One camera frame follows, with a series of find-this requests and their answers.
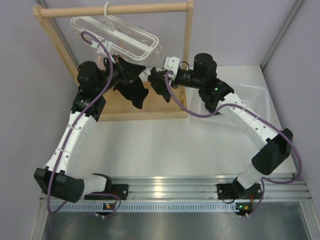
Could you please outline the pink sock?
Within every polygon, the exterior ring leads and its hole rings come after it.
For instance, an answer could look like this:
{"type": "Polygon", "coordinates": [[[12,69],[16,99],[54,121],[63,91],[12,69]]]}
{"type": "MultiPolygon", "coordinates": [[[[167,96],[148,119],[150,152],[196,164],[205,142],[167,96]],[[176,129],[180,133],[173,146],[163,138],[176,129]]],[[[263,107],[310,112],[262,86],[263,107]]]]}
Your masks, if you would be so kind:
{"type": "MultiPolygon", "coordinates": [[[[100,39],[100,42],[104,45],[104,47],[107,49],[110,55],[116,56],[120,55],[121,57],[125,57],[124,54],[119,52],[119,50],[115,49],[115,46],[117,45],[119,48],[126,48],[126,44],[122,40],[115,40],[114,42],[108,41],[106,39],[100,39]]],[[[107,55],[102,48],[100,43],[97,43],[96,45],[96,63],[100,69],[103,69],[104,67],[104,58],[107,58],[107,55]]]]}

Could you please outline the white plastic clip hanger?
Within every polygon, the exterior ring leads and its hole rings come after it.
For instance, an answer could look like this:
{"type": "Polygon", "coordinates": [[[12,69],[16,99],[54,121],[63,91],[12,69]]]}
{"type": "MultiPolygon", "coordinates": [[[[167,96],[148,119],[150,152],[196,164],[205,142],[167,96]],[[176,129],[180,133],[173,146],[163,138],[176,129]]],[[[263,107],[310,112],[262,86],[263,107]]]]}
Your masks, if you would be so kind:
{"type": "Polygon", "coordinates": [[[107,13],[106,2],[103,17],[76,16],[70,20],[70,26],[76,36],[99,55],[105,51],[96,40],[83,32],[88,32],[101,41],[112,55],[119,55],[128,62],[143,64],[151,55],[159,57],[162,50],[159,38],[132,24],[107,13]]]}

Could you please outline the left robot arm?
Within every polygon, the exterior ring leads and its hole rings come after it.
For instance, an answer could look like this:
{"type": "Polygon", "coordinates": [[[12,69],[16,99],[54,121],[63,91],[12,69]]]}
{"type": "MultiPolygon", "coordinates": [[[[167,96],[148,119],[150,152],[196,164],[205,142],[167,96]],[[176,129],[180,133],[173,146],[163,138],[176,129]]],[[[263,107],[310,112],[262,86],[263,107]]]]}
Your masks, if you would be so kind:
{"type": "Polygon", "coordinates": [[[65,132],[44,168],[34,172],[34,179],[47,196],[75,203],[91,193],[103,199],[113,194],[110,177],[94,173],[75,178],[71,176],[71,168],[79,160],[86,138],[102,114],[106,104],[104,93],[119,91],[134,107],[141,109],[149,91],[140,78],[146,66],[130,63],[119,55],[112,55],[111,60],[104,58],[103,64],[104,69],[100,69],[94,61],[85,61],[77,69],[78,93],[65,132]]]}

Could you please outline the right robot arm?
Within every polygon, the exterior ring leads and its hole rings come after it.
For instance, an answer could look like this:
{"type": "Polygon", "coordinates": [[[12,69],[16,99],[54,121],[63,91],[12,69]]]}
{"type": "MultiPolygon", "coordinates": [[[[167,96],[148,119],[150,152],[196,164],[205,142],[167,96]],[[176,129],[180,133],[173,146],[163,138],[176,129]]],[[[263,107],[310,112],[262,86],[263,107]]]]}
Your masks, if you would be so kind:
{"type": "Polygon", "coordinates": [[[167,57],[165,60],[167,89],[179,86],[197,89],[209,111],[208,117],[217,113],[227,117],[258,149],[251,163],[230,186],[233,199],[246,198],[252,192],[254,184],[269,176],[290,156],[293,133],[287,128],[279,130],[243,103],[235,90],[218,78],[217,63],[210,54],[197,54],[192,69],[182,69],[180,62],[177,57],[167,57]]]}

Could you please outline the black striped sock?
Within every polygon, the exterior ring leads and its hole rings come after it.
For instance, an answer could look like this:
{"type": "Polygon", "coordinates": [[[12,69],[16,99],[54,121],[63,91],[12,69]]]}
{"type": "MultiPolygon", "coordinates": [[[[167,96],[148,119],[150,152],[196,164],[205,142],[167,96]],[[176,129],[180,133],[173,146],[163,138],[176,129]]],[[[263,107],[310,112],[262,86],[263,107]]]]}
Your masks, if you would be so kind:
{"type": "Polygon", "coordinates": [[[123,82],[119,82],[114,88],[114,91],[119,91],[124,98],[131,101],[131,83],[126,84],[123,82]]]}

